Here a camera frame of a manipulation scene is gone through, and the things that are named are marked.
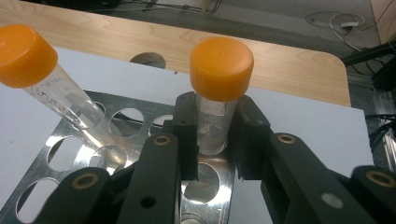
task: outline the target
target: rack hole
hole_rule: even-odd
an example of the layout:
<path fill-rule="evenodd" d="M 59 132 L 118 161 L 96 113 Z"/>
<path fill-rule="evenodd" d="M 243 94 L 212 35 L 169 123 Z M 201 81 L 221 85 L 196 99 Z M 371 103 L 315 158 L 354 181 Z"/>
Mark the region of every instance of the rack hole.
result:
<path fill-rule="evenodd" d="M 157 203 L 157 200 L 152 196 L 147 196 L 140 201 L 140 204 L 145 208 L 150 208 Z"/>
<path fill-rule="evenodd" d="M 102 110 L 103 113 L 106 113 L 106 108 L 104 105 L 99 102 L 95 102 L 95 104 L 99 107 L 100 110 Z"/>
<path fill-rule="evenodd" d="M 132 137 L 143 125 L 143 114 L 137 109 L 125 108 L 117 112 L 110 121 L 110 131 L 118 137 Z"/>
<path fill-rule="evenodd" d="M 42 179 L 31 185 L 18 200 L 18 219 L 24 223 L 32 223 L 57 187 L 58 184 L 51 179 Z"/>
<path fill-rule="evenodd" d="M 169 120 L 169 119 L 172 119 L 172 118 L 173 118 L 172 115 L 164 115 L 164 116 L 161 116 L 161 117 L 155 119 L 154 122 L 152 122 L 152 124 L 151 124 L 151 126 L 149 128 L 149 134 L 152 135 L 152 134 L 155 134 L 155 133 L 160 133 L 162 128 L 163 128 L 163 123 L 166 120 Z"/>
<path fill-rule="evenodd" d="M 144 52 L 137 54 L 130 60 L 130 62 L 158 68 L 165 68 L 166 66 L 163 56 L 155 52 Z"/>
<path fill-rule="evenodd" d="M 184 189 L 184 197 L 193 203 L 208 203 L 219 191 L 219 175 L 209 165 L 198 164 L 199 181 L 190 181 Z"/>
<path fill-rule="evenodd" d="M 77 137 L 67 137 L 58 141 L 49 151 L 49 167 L 56 171 L 70 169 L 82 146 L 83 142 Z"/>

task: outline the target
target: black cable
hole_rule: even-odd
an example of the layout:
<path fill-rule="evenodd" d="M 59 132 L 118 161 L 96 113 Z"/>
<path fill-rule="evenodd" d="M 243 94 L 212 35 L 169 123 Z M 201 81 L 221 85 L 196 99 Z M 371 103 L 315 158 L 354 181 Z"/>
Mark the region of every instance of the black cable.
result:
<path fill-rule="evenodd" d="M 396 130 L 396 115 L 394 114 L 381 114 L 381 115 L 368 115 L 365 117 L 366 119 L 377 119 L 377 120 L 388 120 L 389 122 L 381 125 L 375 132 L 369 134 L 370 139 L 370 148 L 372 152 L 375 151 L 375 148 L 380 143 L 381 139 L 385 136 L 386 133 L 389 132 L 390 129 L 393 131 Z"/>
<path fill-rule="evenodd" d="M 376 21 L 373 25 L 367 26 L 367 27 L 364 28 L 364 29 L 360 29 L 359 27 L 357 27 L 357 28 L 358 28 L 359 30 L 361 30 L 361 31 L 365 31 L 365 30 L 367 30 L 367 29 L 369 29 L 369 28 L 371 28 L 371 27 L 373 27 L 373 26 L 376 26 L 376 25 L 379 23 L 379 21 L 381 21 L 382 16 L 384 16 L 384 14 L 387 12 L 388 8 L 389 8 L 390 5 L 393 3 L 393 1 L 394 1 L 394 0 L 391 0 L 391 1 L 389 2 L 388 6 L 385 8 L 384 12 L 382 12 L 381 16 L 378 18 L 378 21 Z"/>
<path fill-rule="evenodd" d="M 367 68 L 370 70 L 370 72 L 372 72 L 373 75 L 375 75 L 375 71 L 374 71 L 373 68 L 370 66 L 370 64 L 369 64 L 367 61 L 365 61 L 365 64 L 366 64 Z"/>
<path fill-rule="evenodd" d="M 355 64 L 352 64 L 351 66 L 352 66 L 353 70 L 355 70 L 355 72 L 357 72 L 359 75 L 365 76 L 361 71 L 359 71 L 359 70 L 355 67 Z"/>

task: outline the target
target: centrifuge tube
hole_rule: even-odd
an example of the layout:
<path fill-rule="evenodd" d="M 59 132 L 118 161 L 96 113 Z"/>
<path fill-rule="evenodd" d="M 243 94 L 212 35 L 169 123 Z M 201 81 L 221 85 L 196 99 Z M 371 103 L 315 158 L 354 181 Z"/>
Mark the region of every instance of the centrifuge tube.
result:
<path fill-rule="evenodd" d="M 105 117 L 58 64 L 58 54 L 29 26 L 0 28 L 0 82 L 24 89 L 78 129 L 94 127 Z"/>
<path fill-rule="evenodd" d="M 240 41 L 212 37 L 191 53 L 191 85 L 196 91 L 200 153 L 217 155 L 227 135 L 238 99 L 248 89 L 253 54 Z"/>

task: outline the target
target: clear plastic tube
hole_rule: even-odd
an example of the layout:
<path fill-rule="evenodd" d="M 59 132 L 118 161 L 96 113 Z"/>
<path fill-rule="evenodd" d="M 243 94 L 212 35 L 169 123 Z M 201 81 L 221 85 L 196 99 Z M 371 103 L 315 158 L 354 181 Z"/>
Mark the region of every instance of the clear plastic tube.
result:
<path fill-rule="evenodd" d="M 43 80 L 23 89 L 80 130 L 94 127 L 105 117 L 59 64 Z"/>
<path fill-rule="evenodd" d="M 198 109 L 198 146 L 205 155 L 217 155 L 227 143 L 237 100 L 217 102 L 196 94 Z"/>

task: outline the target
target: cable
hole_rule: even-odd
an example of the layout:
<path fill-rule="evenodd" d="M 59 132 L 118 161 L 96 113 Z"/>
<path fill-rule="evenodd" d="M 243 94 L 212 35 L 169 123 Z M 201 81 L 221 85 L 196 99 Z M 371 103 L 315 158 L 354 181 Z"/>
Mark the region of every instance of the cable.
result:
<path fill-rule="evenodd" d="M 379 23 L 379 21 L 381 21 L 382 16 L 384 16 L 384 14 L 387 12 L 388 8 L 389 8 L 390 5 L 393 3 L 393 1 L 394 1 L 394 0 L 391 0 L 391 1 L 389 2 L 388 6 L 385 8 L 384 12 L 382 12 L 381 16 L 378 18 L 378 21 L 376 21 L 373 25 L 367 26 L 367 27 L 364 28 L 364 29 L 360 29 L 359 27 L 358 27 L 358 29 L 361 30 L 361 31 L 365 31 L 365 30 L 367 30 L 367 29 L 369 29 L 369 28 L 371 28 L 371 27 L 373 27 L 373 26 L 376 26 L 376 25 Z"/>
<path fill-rule="evenodd" d="M 366 119 L 388 120 L 389 122 L 381 125 L 375 132 L 369 134 L 370 148 L 372 152 L 375 151 L 376 146 L 380 143 L 381 139 L 389 132 L 390 129 L 396 130 L 396 115 L 394 114 L 381 114 L 381 115 L 368 115 Z"/>
<path fill-rule="evenodd" d="M 179 11 L 186 11 L 186 12 L 193 12 L 193 13 L 199 13 L 199 14 L 213 14 L 215 13 L 220 5 L 221 5 L 222 0 L 217 0 L 216 4 L 213 6 L 212 9 L 202 12 L 202 10 L 199 7 L 185 7 L 185 6 L 178 6 L 178 5 L 170 5 L 170 4 L 160 4 L 160 3 L 150 3 L 150 2 L 145 2 L 141 0 L 134 0 L 131 2 L 121 2 L 121 4 L 144 4 L 148 6 L 155 6 L 155 7 L 145 7 L 145 8 L 132 8 L 132 9 L 116 9 L 116 8 L 111 8 L 111 9 L 93 9 L 93 10 L 86 10 L 88 12 L 101 12 L 101 11 L 141 11 L 141 10 L 157 10 L 157 9 L 175 9 Z"/>
<path fill-rule="evenodd" d="M 358 49 L 355 46 L 351 45 L 349 42 L 345 41 L 345 39 L 343 37 L 341 37 L 339 34 L 337 34 L 337 32 L 335 32 L 334 29 L 332 28 L 332 20 L 334 20 L 334 18 L 336 18 L 339 15 L 342 15 L 342 13 L 337 13 L 337 14 L 333 15 L 332 18 L 329 21 L 329 25 L 330 25 L 330 28 L 332 29 L 332 32 L 335 34 L 335 36 L 337 36 L 341 41 L 343 41 L 345 44 L 347 44 L 351 48 L 353 48 L 353 49 L 355 49 L 357 51 L 361 51 L 361 49 Z M 362 16 L 359 16 L 359 17 L 362 20 L 361 24 L 363 24 L 365 22 L 364 18 Z"/>

